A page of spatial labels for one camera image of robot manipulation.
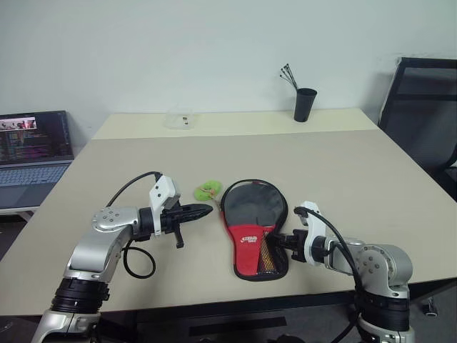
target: green toy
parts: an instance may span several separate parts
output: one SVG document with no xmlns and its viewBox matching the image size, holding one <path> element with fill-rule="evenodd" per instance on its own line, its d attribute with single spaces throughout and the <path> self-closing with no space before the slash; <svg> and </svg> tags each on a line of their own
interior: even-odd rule
<svg viewBox="0 0 457 343">
<path fill-rule="evenodd" d="M 208 200 L 214 199 L 221 190 L 221 182 L 210 180 L 195 189 L 194 197 L 200 202 L 207 202 Z"/>
</svg>

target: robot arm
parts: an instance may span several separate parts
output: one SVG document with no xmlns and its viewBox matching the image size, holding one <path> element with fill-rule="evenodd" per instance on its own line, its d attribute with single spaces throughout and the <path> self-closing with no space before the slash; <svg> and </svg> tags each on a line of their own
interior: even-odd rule
<svg viewBox="0 0 457 343">
<path fill-rule="evenodd" d="M 344 238 L 350 254 L 348 260 L 340 239 L 326 236 L 326 219 L 316 204 L 304 202 L 295 213 L 308 230 L 294 230 L 293 236 L 272 237 L 274 244 L 292 250 L 292 259 L 296 261 L 323 264 L 347 275 L 353 275 L 349 261 L 352 260 L 361 281 L 361 285 L 356 285 L 356 307 L 360 312 L 357 328 L 363 342 L 414 343 L 414 331 L 409 326 L 408 289 L 413 265 L 408 255 L 394 245 L 365 244 Z"/>
<path fill-rule="evenodd" d="M 32 343 L 41 343 L 50 334 L 85 337 L 95 329 L 103 301 L 109 298 L 111 281 L 130 241 L 144 241 L 151 234 L 176 235 L 183 247 L 179 225 L 206 216 L 212 207 L 205 204 L 179 204 L 179 191 L 166 176 L 160 177 L 150 193 L 150 207 L 106 207 L 96 213 L 89 230 L 76 245 L 65 268 L 51 308 L 46 310 Z"/>
</svg>

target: screen display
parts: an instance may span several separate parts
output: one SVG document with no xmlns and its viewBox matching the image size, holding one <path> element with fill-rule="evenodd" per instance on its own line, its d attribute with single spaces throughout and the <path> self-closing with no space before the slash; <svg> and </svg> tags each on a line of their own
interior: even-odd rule
<svg viewBox="0 0 457 343">
<path fill-rule="evenodd" d="M 0 165 L 71 159 L 65 111 L 0 116 Z"/>
</svg>

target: black chair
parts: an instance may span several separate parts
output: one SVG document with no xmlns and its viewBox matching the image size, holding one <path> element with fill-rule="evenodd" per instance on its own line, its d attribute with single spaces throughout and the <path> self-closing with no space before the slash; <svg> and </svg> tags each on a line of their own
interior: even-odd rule
<svg viewBox="0 0 457 343">
<path fill-rule="evenodd" d="M 378 125 L 457 201 L 457 60 L 403 57 Z"/>
</svg>

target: black pen holder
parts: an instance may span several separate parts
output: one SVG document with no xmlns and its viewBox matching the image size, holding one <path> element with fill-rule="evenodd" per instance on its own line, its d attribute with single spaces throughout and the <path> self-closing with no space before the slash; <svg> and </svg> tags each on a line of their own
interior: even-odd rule
<svg viewBox="0 0 457 343">
<path fill-rule="evenodd" d="M 308 120 L 309 112 L 313 106 L 314 98 L 316 98 L 317 91 L 311 88 L 297 89 L 297 99 L 295 103 L 295 112 L 293 118 L 296 121 L 304 122 Z"/>
</svg>

